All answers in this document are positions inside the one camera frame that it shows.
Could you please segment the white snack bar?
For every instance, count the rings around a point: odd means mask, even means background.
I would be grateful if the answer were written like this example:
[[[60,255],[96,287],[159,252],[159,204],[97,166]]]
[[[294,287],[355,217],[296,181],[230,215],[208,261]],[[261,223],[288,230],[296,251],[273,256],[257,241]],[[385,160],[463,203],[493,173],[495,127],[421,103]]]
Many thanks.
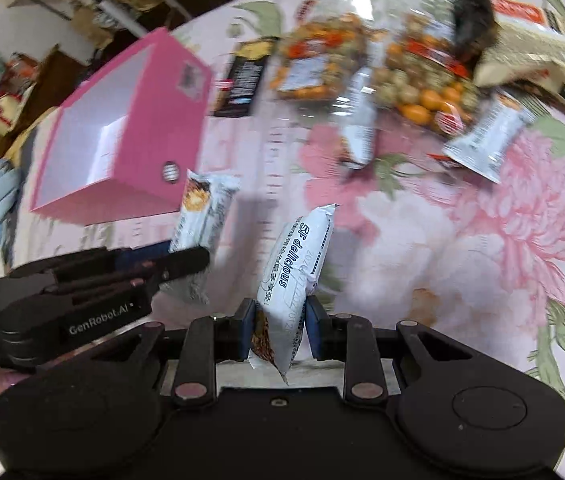
[[[493,92],[468,132],[445,143],[442,153],[480,177],[500,184],[506,151],[533,120],[534,115],[509,93]]]
[[[179,220],[169,252],[201,246],[213,262],[225,226],[232,199],[240,189],[240,179],[230,174],[187,172],[185,191],[180,203]],[[164,292],[188,304],[207,304],[205,283],[208,270],[166,283]]]
[[[256,294],[251,352],[285,377],[304,330],[304,304],[319,282],[333,235],[336,204],[289,222],[269,254]]]
[[[360,68],[338,100],[340,162],[351,170],[367,166],[374,155],[376,107],[373,71]]]

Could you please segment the black biscuit bar wrapper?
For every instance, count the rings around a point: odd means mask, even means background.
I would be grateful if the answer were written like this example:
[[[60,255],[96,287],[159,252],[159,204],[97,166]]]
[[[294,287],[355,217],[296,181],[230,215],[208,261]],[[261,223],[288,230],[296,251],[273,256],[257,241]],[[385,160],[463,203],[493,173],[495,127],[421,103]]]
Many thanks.
[[[213,116],[241,118],[249,116],[269,59],[279,39],[265,36],[240,42],[232,51],[232,63],[217,83]]]

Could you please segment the clear bag mixed nuts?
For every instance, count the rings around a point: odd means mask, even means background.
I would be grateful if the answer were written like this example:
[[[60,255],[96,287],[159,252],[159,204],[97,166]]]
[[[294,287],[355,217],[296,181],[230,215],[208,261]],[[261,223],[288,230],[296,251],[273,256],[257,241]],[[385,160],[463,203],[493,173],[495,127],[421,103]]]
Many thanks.
[[[366,64],[369,28],[349,12],[299,25],[282,40],[272,80],[278,99],[332,101]]]
[[[389,41],[371,81],[376,104],[444,138],[465,133],[479,105],[469,70],[453,55],[453,29],[410,10]]]

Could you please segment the small black snack packet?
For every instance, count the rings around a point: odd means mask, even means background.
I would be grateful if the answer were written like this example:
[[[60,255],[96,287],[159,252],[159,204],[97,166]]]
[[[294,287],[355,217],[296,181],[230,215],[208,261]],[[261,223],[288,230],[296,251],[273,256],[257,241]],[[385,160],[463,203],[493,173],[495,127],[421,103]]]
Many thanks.
[[[451,0],[451,3],[454,56],[461,63],[473,62],[499,36],[492,0]]]

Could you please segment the beige sunflower seed bag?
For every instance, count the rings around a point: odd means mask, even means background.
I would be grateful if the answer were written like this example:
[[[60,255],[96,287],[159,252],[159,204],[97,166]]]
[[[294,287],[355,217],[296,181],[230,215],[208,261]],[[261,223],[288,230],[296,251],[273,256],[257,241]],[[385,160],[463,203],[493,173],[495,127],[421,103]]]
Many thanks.
[[[499,34],[480,56],[475,85],[526,84],[565,103],[565,18],[517,0],[492,6]]]

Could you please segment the pink cardboard box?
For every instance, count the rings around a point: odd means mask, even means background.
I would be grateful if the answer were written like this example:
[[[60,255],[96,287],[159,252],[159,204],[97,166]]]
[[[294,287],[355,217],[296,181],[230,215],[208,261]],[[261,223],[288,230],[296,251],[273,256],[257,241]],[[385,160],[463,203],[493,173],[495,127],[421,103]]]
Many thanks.
[[[32,211],[88,226],[178,210],[211,84],[166,29],[134,42],[59,107]]]

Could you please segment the floral pink bedsheet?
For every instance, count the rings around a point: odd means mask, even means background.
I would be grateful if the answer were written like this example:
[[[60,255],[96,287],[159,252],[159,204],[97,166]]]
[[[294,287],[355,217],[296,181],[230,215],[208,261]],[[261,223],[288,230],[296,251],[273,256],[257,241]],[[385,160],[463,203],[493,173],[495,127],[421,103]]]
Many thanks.
[[[445,0],[371,0],[377,26],[395,29],[420,6],[440,15]],[[565,0],[518,0],[565,18]],[[220,77],[235,44],[291,32],[309,10],[333,0],[238,0],[179,26],[173,36]],[[565,399],[565,111],[534,102],[537,121],[511,146],[502,184],[491,190],[445,171],[427,155],[438,139],[380,116],[378,162],[360,177],[338,174],[336,135],[267,95],[243,119],[210,118],[197,171],[240,177],[225,224],[210,303],[203,309],[156,298],[154,314],[182,326],[202,311],[227,311],[255,292],[288,221],[340,205],[319,281],[327,309],[374,324],[415,318],[554,387]],[[165,240],[176,214],[72,226],[31,214],[33,188],[57,114],[34,131],[31,173],[13,244],[13,266],[97,246]],[[565,477],[565,452],[559,464]]]

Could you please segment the dark wooden nightstand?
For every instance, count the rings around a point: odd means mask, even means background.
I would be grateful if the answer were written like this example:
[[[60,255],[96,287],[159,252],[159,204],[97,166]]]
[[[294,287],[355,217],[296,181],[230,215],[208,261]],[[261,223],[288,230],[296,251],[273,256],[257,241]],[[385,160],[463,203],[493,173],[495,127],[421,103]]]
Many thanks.
[[[77,88],[88,66],[53,47],[37,66],[32,84],[22,94],[17,126],[23,128],[48,108],[61,105]]]

